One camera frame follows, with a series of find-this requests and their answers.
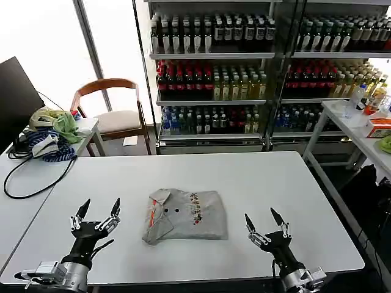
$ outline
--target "chair backrest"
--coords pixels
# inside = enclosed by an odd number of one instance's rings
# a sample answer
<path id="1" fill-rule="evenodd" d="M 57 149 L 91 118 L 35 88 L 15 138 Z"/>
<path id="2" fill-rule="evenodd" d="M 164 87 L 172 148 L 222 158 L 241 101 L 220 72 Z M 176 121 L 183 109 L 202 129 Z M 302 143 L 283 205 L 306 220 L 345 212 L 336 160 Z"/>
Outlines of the chair backrest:
<path id="1" fill-rule="evenodd" d="M 75 96 L 73 97 L 71 111 L 77 110 L 82 117 L 86 118 L 86 113 L 80 106 L 80 98 L 82 96 L 88 95 L 89 93 L 97 92 L 98 90 L 109 89 L 111 87 L 124 87 L 136 90 L 137 108 L 139 109 L 140 121 L 143 121 L 144 118 L 142 115 L 142 108 L 139 99 L 139 86 L 136 83 L 123 78 L 98 79 L 97 81 L 90 82 L 89 84 L 81 87 L 76 91 Z"/>

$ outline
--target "water bottle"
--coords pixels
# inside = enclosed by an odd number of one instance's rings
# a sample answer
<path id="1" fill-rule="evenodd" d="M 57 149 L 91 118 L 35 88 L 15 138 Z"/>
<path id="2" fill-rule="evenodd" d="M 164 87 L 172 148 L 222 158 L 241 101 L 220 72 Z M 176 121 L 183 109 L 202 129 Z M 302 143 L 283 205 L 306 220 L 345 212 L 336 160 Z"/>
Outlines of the water bottle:
<path id="1" fill-rule="evenodd" d="M 352 118 L 353 114 L 356 112 L 356 107 L 361 101 L 362 98 L 364 98 L 365 91 L 367 89 L 367 86 L 365 84 L 362 84 L 360 87 L 357 87 L 352 97 L 350 97 L 348 105 L 345 107 L 345 118 Z"/>

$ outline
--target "white tabletop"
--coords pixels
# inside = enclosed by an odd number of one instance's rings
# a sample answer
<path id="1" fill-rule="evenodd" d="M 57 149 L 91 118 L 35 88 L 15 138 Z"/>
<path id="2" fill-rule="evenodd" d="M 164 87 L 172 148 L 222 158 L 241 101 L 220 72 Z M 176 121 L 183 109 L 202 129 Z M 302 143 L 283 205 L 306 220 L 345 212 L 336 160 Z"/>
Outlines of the white tabletop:
<path id="1" fill-rule="evenodd" d="M 21 160 L 0 155 L 0 274 L 28 226 L 51 192 L 51 189 L 25 200 L 9 198 L 3 191 L 5 177 Z M 11 195 L 23 196 L 38 191 L 55 181 L 68 162 L 46 163 L 31 160 L 10 177 L 7 190 Z"/>
<path id="2" fill-rule="evenodd" d="M 227 212 L 226 241 L 141 240 L 148 196 L 159 188 L 216 190 Z M 309 269 L 359 270 L 360 254 L 296 152 L 82 157 L 48 197 L 1 275 L 60 261 L 74 238 L 69 216 L 91 198 L 85 220 L 103 220 L 117 197 L 115 242 L 93 261 L 89 284 L 221 280 L 271 276 L 272 255 L 247 238 L 244 213 L 262 233 L 277 231 L 270 207 L 290 222 L 291 249 Z"/>
<path id="3" fill-rule="evenodd" d="M 376 143 L 380 139 L 368 139 L 361 128 L 367 123 L 369 116 L 362 111 L 356 111 L 351 118 L 344 118 L 336 110 L 339 101 L 324 101 L 322 106 L 333 122 L 353 141 L 353 143 L 372 161 L 377 167 L 381 167 L 387 177 L 391 177 L 391 154 L 379 149 Z"/>

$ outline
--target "wooden chair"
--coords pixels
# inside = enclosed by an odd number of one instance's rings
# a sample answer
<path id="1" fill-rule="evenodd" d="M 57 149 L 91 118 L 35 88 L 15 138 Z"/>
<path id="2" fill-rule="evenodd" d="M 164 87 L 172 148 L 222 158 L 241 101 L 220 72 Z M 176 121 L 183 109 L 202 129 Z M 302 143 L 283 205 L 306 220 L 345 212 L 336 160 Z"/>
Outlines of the wooden chair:
<path id="1" fill-rule="evenodd" d="M 151 149 L 149 147 L 150 138 L 147 127 L 145 126 L 144 114 L 139 100 L 139 87 L 134 82 L 122 78 L 109 78 L 99 79 L 86 84 L 75 93 L 71 111 L 78 110 L 80 115 L 86 118 L 86 113 L 80 106 L 80 98 L 88 95 L 89 93 L 109 89 L 111 87 L 135 89 L 137 96 L 137 108 L 139 111 L 138 113 L 128 110 L 112 111 L 98 115 L 98 130 L 101 133 L 102 139 L 111 140 L 129 136 L 144 136 L 145 146 L 147 147 L 148 154 L 151 155 Z M 87 146 L 87 150 L 91 156 L 95 156 L 90 145 Z"/>

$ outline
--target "small box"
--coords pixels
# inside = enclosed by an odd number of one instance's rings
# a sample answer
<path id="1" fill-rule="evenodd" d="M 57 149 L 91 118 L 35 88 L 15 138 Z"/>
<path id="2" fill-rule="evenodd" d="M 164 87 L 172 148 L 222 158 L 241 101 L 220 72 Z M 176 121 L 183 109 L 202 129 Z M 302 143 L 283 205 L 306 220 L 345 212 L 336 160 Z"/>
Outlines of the small box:
<path id="1" fill-rule="evenodd" d="M 389 136 L 391 135 L 391 119 L 368 119 L 363 131 L 368 138 L 380 139 Z"/>

